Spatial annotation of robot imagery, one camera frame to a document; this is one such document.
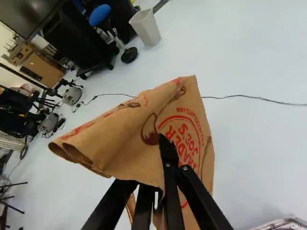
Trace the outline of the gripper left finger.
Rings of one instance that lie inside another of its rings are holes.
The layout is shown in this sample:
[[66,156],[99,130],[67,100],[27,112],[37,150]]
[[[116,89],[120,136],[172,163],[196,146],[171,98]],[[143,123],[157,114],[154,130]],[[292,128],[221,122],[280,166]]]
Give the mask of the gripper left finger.
[[155,187],[133,180],[116,179],[96,206],[83,230],[113,230],[126,206],[130,195],[139,187],[132,230],[148,230],[152,220]]

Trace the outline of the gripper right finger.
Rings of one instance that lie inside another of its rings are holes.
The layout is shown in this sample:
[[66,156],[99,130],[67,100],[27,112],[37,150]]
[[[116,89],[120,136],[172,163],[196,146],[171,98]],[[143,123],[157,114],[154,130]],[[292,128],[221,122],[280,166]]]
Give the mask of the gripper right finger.
[[233,227],[212,195],[189,165],[179,166],[177,149],[163,134],[159,135],[159,150],[164,170],[164,215],[168,230],[184,230],[185,223],[178,190],[186,198],[201,230],[232,230]]

